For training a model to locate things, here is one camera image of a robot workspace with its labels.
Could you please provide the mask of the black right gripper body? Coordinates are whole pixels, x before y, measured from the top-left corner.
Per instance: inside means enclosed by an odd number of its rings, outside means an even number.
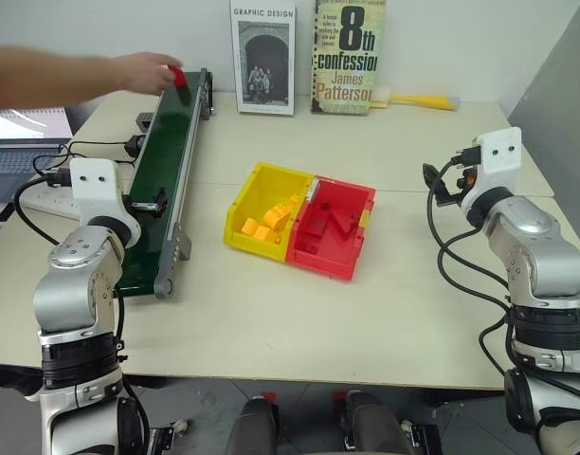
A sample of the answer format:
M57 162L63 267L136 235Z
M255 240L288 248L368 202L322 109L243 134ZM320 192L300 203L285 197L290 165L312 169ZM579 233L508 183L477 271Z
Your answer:
M478 177L477 166L464 167L462 176L457 179L457 188L460 190L456 194L456 201L461 202L465 196L473 189Z

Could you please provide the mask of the person's bare hand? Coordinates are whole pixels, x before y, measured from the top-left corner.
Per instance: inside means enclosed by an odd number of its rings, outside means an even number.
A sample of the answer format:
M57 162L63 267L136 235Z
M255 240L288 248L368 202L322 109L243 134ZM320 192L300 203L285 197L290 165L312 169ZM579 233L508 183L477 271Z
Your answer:
M173 67L181 68L182 62L162 53L138 52L111 60L116 87L144 95L160 95L173 84Z

